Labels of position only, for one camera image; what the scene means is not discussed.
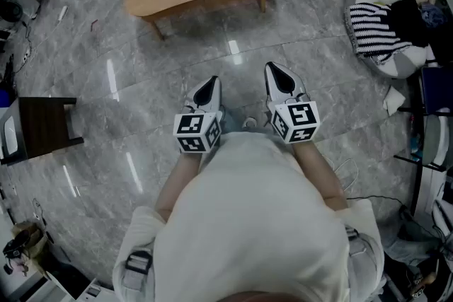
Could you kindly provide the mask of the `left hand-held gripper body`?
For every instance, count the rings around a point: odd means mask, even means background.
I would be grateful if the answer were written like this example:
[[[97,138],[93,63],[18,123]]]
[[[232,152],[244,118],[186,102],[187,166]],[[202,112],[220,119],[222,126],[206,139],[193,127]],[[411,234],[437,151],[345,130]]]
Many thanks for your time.
[[[173,136],[181,153],[209,153],[218,145],[222,126],[223,107],[205,111],[185,105],[175,115]]]

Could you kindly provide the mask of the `person's white shirt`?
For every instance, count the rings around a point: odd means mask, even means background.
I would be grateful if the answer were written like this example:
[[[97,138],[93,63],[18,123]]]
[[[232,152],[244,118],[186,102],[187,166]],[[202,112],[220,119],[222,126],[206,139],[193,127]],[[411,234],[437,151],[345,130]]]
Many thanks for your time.
[[[292,145],[225,134],[165,222],[133,215],[113,268],[121,302],[368,302],[384,251],[371,203],[334,211]]]

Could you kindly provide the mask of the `black clothing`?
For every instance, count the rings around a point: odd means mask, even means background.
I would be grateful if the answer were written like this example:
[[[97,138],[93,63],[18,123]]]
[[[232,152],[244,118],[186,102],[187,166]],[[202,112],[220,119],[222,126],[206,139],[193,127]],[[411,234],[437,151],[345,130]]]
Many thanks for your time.
[[[416,47],[427,47],[428,29],[416,0],[396,1],[389,8],[389,25],[396,37]]]

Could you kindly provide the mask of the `blue crumpled cloth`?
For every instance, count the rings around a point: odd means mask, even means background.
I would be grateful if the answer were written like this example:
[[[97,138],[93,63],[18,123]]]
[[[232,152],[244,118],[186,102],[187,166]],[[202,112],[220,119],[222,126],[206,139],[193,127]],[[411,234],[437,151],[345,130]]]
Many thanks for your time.
[[[422,19],[427,28],[438,28],[447,22],[447,17],[436,5],[424,3],[420,6]]]

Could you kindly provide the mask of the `person's right forearm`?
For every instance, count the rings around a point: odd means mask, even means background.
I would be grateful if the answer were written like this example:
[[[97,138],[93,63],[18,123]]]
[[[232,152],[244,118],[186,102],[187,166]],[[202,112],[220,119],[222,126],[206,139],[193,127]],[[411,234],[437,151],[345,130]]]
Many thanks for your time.
[[[327,207],[334,211],[348,208],[340,180],[312,141],[292,144],[304,176],[322,196]]]

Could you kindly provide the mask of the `white cloth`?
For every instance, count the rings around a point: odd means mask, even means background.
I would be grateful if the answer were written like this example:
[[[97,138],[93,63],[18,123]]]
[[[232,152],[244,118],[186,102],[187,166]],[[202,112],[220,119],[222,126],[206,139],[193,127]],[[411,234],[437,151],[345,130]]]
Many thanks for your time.
[[[383,108],[389,116],[392,116],[404,104],[405,100],[406,97],[391,86],[383,100]]]

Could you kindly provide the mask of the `dark wooden stool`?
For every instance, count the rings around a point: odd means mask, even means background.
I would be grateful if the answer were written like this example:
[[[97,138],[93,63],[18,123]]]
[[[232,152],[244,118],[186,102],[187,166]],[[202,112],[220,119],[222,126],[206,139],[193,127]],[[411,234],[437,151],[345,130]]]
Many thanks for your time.
[[[0,111],[0,165],[13,165],[84,143],[71,138],[65,107],[76,98],[19,97]]]

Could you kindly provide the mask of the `person's blue jeans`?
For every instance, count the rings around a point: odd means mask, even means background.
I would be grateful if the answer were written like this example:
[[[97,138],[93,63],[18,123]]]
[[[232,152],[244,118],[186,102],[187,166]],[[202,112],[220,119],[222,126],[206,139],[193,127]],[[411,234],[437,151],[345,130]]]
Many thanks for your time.
[[[229,134],[232,132],[244,132],[246,126],[244,125],[245,118],[240,118],[231,110],[225,108],[224,115],[221,121],[222,134]]]

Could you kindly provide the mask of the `person's left forearm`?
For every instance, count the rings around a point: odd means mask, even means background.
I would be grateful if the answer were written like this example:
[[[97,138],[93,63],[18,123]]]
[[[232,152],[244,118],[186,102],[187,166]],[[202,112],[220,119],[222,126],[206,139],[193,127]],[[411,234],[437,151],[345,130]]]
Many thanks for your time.
[[[200,169],[201,153],[182,153],[156,201],[155,210],[167,222],[181,192],[195,178]]]

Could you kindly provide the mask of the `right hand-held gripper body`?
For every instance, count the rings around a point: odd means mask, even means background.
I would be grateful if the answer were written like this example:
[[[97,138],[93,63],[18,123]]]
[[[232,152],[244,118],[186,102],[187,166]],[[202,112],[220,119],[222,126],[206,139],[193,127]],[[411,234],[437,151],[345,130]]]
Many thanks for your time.
[[[268,123],[285,144],[311,141],[321,121],[317,104],[307,93],[267,95]]]

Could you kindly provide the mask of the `blue chair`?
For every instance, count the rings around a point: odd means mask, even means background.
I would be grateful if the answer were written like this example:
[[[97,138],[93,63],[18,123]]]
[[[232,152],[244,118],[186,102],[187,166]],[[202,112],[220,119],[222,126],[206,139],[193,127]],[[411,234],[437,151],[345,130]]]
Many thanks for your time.
[[[426,113],[453,114],[453,66],[425,67],[421,76]]]

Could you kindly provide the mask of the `black white striped blanket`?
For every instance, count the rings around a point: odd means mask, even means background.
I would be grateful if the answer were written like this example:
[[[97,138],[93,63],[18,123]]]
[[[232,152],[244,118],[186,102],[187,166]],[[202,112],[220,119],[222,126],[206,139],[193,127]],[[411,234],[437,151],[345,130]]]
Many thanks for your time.
[[[376,65],[385,64],[395,53],[413,46],[397,34],[390,6],[367,2],[353,4],[347,9],[346,16],[355,52],[373,59]]]

